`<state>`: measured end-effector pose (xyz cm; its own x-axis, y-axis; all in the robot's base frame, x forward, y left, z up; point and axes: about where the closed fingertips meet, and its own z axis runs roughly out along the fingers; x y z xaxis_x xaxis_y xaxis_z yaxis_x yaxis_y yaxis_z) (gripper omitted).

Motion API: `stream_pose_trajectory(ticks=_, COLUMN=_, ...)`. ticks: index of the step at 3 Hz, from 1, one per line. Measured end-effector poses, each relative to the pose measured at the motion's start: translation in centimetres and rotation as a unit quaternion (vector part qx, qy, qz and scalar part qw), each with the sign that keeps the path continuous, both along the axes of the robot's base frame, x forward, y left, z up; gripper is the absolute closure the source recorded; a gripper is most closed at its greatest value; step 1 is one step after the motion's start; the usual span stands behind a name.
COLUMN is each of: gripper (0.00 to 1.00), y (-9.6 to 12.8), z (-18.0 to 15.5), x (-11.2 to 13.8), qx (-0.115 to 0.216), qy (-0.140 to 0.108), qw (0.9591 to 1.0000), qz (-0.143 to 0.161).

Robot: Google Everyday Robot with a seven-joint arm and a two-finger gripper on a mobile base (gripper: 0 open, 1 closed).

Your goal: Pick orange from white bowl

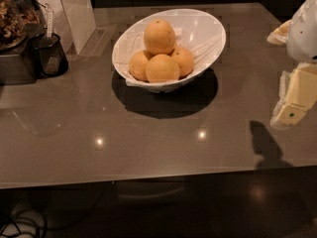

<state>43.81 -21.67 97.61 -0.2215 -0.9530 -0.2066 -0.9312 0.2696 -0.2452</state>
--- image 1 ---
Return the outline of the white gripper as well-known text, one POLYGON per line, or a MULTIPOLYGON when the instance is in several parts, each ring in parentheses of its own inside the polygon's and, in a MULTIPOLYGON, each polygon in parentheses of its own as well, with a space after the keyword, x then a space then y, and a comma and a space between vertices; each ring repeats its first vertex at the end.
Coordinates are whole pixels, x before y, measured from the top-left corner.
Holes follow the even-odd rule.
POLYGON ((317 0, 305 0, 288 20, 272 31, 270 44, 284 45, 287 54, 301 62, 292 72, 284 71, 279 81, 279 100, 270 126, 285 130, 298 124, 317 102, 317 0))

